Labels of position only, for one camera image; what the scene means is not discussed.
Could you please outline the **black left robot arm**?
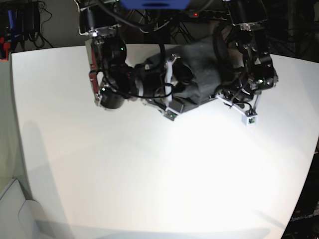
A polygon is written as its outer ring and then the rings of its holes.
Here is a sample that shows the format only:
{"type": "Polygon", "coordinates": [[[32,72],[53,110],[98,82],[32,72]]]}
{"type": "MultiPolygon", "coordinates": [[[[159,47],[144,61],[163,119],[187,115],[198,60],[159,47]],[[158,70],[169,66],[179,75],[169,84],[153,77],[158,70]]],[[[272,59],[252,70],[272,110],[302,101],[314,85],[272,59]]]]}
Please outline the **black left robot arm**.
{"type": "Polygon", "coordinates": [[[278,82],[267,39],[266,8],[261,0],[226,0],[224,5],[235,29],[234,41],[243,66],[230,69],[238,75],[222,82],[213,97],[223,96],[231,103],[250,102],[278,82]]]}

